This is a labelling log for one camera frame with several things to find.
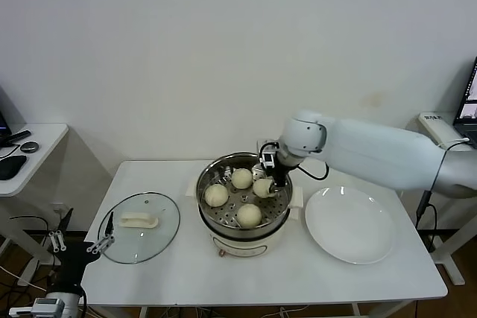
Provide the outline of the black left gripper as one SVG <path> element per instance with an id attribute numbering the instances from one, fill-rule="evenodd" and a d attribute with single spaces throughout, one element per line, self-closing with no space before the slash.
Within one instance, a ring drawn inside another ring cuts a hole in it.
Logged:
<path id="1" fill-rule="evenodd" d="M 100 257 L 115 242 L 113 236 L 113 212 L 107 216 L 103 235 L 95 242 L 72 241 L 66 244 L 64 234 L 68 229 L 74 209 L 69 209 L 60 220 L 56 230 L 50 231 L 48 237 L 51 248 L 58 252 L 56 256 L 60 260 L 60 268 L 57 271 L 52 288 L 81 288 L 81 282 L 86 266 Z"/>

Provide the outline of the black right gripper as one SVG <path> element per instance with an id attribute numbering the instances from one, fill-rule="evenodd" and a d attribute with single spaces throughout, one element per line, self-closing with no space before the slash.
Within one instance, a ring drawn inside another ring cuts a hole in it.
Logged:
<path id="1" fill-rule="evenodd" d="M 274 180 L 274 184 L 272 180 L 268 181 L 267 186 L 267 195 L 273 196 L 283 190 L 283 187 L 286 185 L 286 180 L 288 177 L 288 173 L 293 171 L 297 168 L 297 166 L 290 166 L 281 163 L 279 160 L 275 161 L 274 168 L 272 170 L 272 177 Z"/>

